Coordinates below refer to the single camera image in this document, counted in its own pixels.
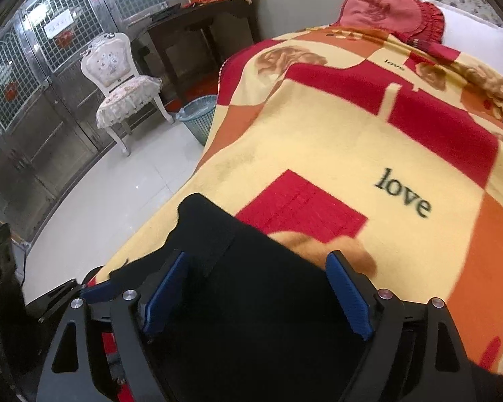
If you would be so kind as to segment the white pillow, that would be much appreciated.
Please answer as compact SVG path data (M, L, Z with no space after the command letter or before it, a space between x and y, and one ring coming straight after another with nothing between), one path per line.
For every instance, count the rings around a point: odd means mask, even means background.
M503 75L503 28L489 21L434 0L443 14L442 44L477 58Z

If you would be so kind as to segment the white ornate chair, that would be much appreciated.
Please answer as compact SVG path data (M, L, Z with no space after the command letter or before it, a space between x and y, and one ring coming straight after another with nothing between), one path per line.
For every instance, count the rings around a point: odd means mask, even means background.
M130 133L127 120L148 104L153 104L168 123L174 122L160 97L162 80L139 72L125 33L103 33L94 38L82 54L80 69L104 96L96 112L97 127L111 136L124 155L130 155L130 149L115 132L115 125Z

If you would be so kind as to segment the red orange yellow blanket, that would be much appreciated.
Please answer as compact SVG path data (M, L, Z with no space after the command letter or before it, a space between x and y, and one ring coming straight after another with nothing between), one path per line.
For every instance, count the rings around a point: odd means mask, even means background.
M202 195L323 268L441 298L475 365L503 376L503 120L493 70L376 30L313 28L222 66L197 169L93 278L162 248Z

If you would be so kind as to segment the metal grille door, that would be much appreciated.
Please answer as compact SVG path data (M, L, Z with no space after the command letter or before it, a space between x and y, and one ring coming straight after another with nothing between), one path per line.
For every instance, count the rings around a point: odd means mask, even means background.
M0 220L33 241L65 193L111 146L96 124L103 95L81 72L104 33L131 39L139 71L159 58L143 35L185 0L20 0L0 29Z

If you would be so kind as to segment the red ruffled cushion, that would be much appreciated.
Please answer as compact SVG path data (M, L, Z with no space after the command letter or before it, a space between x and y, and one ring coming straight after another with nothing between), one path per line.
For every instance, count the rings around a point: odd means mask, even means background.
M332 25L381 30L424 44L440 44L445 30L441 10L422 0L344 0Z

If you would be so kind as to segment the teal plastic waste basket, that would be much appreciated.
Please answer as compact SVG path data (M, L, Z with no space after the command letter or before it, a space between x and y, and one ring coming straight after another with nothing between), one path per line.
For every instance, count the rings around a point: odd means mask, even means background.
M181 107L176 114L176 119L187 127L202 146L205 146L209 137L216 102L216 94L204 95Z

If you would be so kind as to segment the black pants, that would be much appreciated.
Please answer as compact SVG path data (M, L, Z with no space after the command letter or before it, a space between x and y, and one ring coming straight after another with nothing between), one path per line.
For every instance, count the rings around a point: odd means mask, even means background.
M82 295L105 302L137 288L175 251L189 256L181 298L145 344L175 401L343 401L364 341L351 330L326 262L314 266L202 195L180 204L162 248ZM469 361L474 401L503 401L503 376Z

